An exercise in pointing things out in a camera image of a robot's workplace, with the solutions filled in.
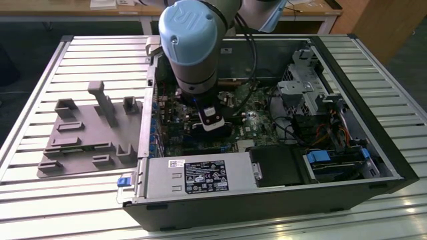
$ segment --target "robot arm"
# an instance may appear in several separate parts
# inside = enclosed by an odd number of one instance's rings
[[[218,98],[220,43],[239,13],[250,28],[271,32],[286,0],[141,0],[165,7],[159,19],[164,53],[183,95],[196,105],[206,131],[226,123]]]

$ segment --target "gray plastic holder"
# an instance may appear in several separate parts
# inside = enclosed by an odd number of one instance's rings
[[[143,103],[132,96],[112,103],[100,81],[89,83],[88,92],[99,105],[77,106],[72,99],[57,100],[57,118],[37,167],[39,178],[137,165]]]

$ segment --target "power supply label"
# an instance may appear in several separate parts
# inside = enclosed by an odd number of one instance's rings
[[[204,161],[184,164],[186,193],[202,194],[228,191],[224,161]]]

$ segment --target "slotted metal tabletop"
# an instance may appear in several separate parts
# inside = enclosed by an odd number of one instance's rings
[[[0,239],[427,238],[426,113],[359,40],[346,35],[320,38],[420,177],[416,183],[348,211],[176,232],[144,231],[116,201],[117,178],[132,169],[44,179],[36,176],[57,99],[95,104],[87,93],[88,81],[103,80],[113,102],[125,96],[144,101],[147,36],[76,36],[59,44],[0,150]],[[327,73],[324,77],[338,91]]]

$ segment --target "blue tab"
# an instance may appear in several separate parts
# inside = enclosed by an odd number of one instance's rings
[[[364,159],[368,159],[371,157],[370,152],[366,148],[362,148],[362,154],[363,154]]]
[[[131,177],[120,177],[117,180],[117,187],[123,188],[123,187],[131,187]]]
[[[307,154],[307,159],[308,159],[308,162],[312,164],[316,160],[315,160],[315,156],[312,155],[312,153],[308,153]]]
[[[307,154],[308,162],[312,164],[315,162],[327,162],[331,161],[328,151],[312,151]]]

